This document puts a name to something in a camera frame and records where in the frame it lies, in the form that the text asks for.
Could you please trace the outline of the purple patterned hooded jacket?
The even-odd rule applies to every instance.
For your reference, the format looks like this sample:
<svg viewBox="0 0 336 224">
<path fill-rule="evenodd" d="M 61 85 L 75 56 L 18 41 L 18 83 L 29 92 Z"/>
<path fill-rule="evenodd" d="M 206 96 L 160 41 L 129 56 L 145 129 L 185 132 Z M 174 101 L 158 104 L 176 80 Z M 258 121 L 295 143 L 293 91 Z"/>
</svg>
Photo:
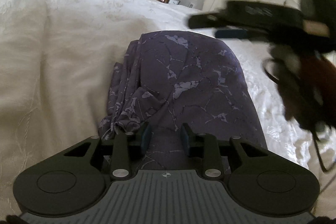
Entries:
<svg viewBox="0 0 336 224">
<path fill-rule="evenodd" d="M 235 54 L 223 41 L 193 32 L 143 34 L 114 65 L 100 137 L 114 138 L 116 128 L 135 132 L 143 122 L 152 137 L 134 170 L 190 169 L 180 137 L 184 123 L 195 133 L 239 136 L 266 147 Z"/>
</svg>

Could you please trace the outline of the cream bed comforter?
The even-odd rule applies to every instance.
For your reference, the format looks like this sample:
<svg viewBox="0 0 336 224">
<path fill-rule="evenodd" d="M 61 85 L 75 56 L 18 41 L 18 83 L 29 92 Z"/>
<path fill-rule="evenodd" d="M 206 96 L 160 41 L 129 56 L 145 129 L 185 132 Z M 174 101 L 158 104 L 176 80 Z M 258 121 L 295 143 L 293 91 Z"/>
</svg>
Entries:
<svg viewBox="0 0 336 224">
<path fill-rule="evenodd" d="M 1 0 L 1 216 L 19 213 L 21 171 L 96 135 L 116 63 L 142 34 L 187 31 L 193 10 L 147 0 Z M 311 136 L 282 115 L 264 75 L 265 44 L 223 41 L 235 54 L 268 148 L 309 168 L 325 188 L 314 213 L 335 217 L 335 182 Z"/>
</svg>

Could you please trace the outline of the small alarm clock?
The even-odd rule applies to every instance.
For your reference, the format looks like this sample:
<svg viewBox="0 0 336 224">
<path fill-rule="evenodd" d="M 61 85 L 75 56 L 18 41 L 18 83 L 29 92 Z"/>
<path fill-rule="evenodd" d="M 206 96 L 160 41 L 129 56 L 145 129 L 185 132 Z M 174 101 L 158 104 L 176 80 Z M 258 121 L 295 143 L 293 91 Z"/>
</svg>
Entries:
<svg viewBox="0 0 336 224">
<path fill-rule="evenodd" d="M 179 5 L 180 4 L 180 0 L 169 0 L 168 4 Z"/>
</svg>

